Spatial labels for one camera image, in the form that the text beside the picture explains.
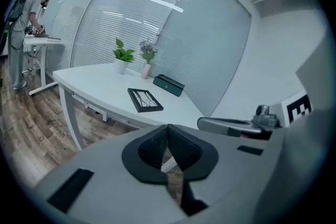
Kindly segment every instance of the person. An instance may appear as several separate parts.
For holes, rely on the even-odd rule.
[[[21,16],[12,23],[11,34],[9,36],[8,58],[9,58],[9,75],[12,79],[14,90],[19,90],[27,85],[22,76],[23,71],[23,40],[25,30],[29,21],[36,28],[38,33],[44,32],[41,25],[38,24],[36,13],[41,5],[46,6],[49,0],[26,0]]]

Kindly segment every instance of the black picture frame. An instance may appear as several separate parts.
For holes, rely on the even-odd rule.
[[[132,88],[128,88],[127,89],[132,102],[135,106],[135,108],[137,109],[137,111],[139,113],[142,112],[153,112],[153,111],[162,111],[163,110],[163,106],[161,106],[161,104],[157,101],[157,99],[155,99],[155,97],[148,91],[148,90],[141,90],[141,89],[132,89]],[[150,99],[152,99],[151,101],[153,101],[156,106],[142,106],[141,103],[137,100],[135,94],[135,92],[144,92],[146,95],[149,95]]]

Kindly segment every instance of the shoe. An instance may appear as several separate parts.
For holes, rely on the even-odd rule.
[[[27,86],[27,81],[25,81],[25,82],[23,83],[22,87],[19,87],[19,88],[17,88],[17,87],[13,87],[13,90],[14,90],[14,91],[17,91],[17,90],[22,89],[22,88],[24,88],[24,87],[26,87],[26,86]]]

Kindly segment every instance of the gray pants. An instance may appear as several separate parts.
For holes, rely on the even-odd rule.
[[[9,75],[12,79],[13,88],[21,88],[24,85],[23,71],[23,40],[24,31],[12,31],[10,44],[8,44]]]

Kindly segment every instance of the potted plant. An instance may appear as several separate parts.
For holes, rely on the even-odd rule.
[[[157,52],[155,45],[148,40],[140,42],[140,51],[142,52],[141,57],[146,60],[146,65],[143,67],[141,72],[141,77],[143,79],[148,78],[149,71],[151,70],[151,65],[149,64]]]
[[[117,74],[124,74],[128,64],[133,62],[134,55],[132,55],[135,50],[124,50],[124,43],[120,39],[115,39],[118,49],[114,50],[113,53],[116,56],[114,61],[114,71]]]

